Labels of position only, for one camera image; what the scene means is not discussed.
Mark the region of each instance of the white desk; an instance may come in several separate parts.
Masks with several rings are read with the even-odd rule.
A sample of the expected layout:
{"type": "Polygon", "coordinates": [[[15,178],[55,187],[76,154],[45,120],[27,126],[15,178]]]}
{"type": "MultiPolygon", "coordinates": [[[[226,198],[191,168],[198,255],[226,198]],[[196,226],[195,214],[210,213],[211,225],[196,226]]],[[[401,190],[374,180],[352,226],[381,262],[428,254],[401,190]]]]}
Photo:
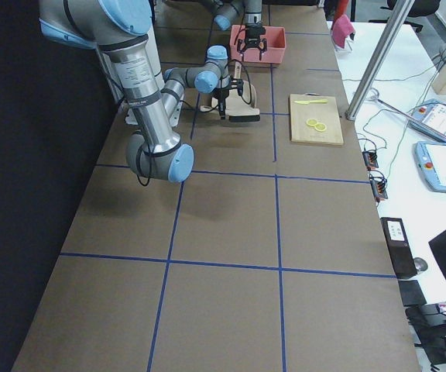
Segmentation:
{"type": "MultiPolygon", "coordinates": [[[[338,66],[344,79],[348,99],[352,99],[358,81],[372,56],[379,37],[385,25],[372,23],[355,23],[355,41],[353,51],[338,51],[336,53],[338,66]]],[[[433,66],[430,57],[420,44],[410,26],[403,26],[397,36],[376,79],[402,79],[419,74],[433,66]]],[[[402,111],[409,111],[419,102],[427,82],[436,70],[431,68],[421,76],[412,77],[406,81],[376,81],[373,85],[380,92],[380,98],[402,111]]],[[[430,88],[426,100],[437,98],[446,103],[446,96],[438,96],[430,88]]],[[[386,107],[375,102],[365,102],[355,120],[358,133],[364,133],[375,141],[378,147],[383,147],[383,141],[364,132],[362,127],[380,109],[386,107]]],[[[446,280],[438,267],[428,242],[436,235],[446,230],[446,194],[432,192],[426,186],[418,173],[413,156],[413,145],[421,140],[430,140],[426,136],[407,129],[400,144],[399,153],[389,174],[389,164],[392,161],[397,144],[403,133],[407,120],[401,115],[391,112],[381,112],[369,123],[367,130],[386,140],[387,148],[379,150],[378,161],[380,170],[389,176],[387,194],[389,199],[382,201],[378,207],[380,217],[397,217],[403,220],[414,257],[424,258],[429,268],[416,276],[427,303],[446,301],[446,280]]],[[[418,350],[421,367],[430,370],[424,352],[418,350]]]]}

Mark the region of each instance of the black wall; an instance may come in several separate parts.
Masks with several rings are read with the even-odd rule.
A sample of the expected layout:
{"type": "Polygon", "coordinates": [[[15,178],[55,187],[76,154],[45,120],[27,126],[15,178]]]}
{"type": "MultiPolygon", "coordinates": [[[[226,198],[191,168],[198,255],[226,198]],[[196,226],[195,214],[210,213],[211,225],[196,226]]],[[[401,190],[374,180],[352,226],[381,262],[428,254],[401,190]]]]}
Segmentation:
{"type": "Polygon", "coordinates": [[[92,51],[0,0],[0,371],[11,369],[115,114],[92,51]]]}

